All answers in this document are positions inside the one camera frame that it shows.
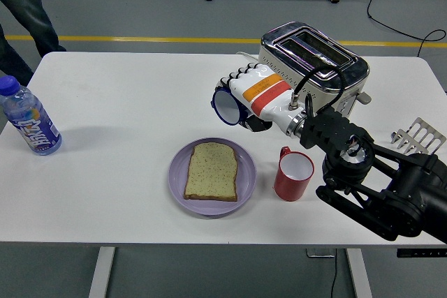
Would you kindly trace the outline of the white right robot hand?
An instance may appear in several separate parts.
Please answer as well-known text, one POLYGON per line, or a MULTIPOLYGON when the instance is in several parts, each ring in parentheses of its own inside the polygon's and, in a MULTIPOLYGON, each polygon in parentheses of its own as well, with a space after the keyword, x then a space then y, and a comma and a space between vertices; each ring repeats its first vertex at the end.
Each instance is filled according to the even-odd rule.
POLYGON ((295 137, 306 119, 305 106, 290 84, 268 66, 256 63, 221 78, 211 106, 225 124, 254 133, 276 125, 295 137))

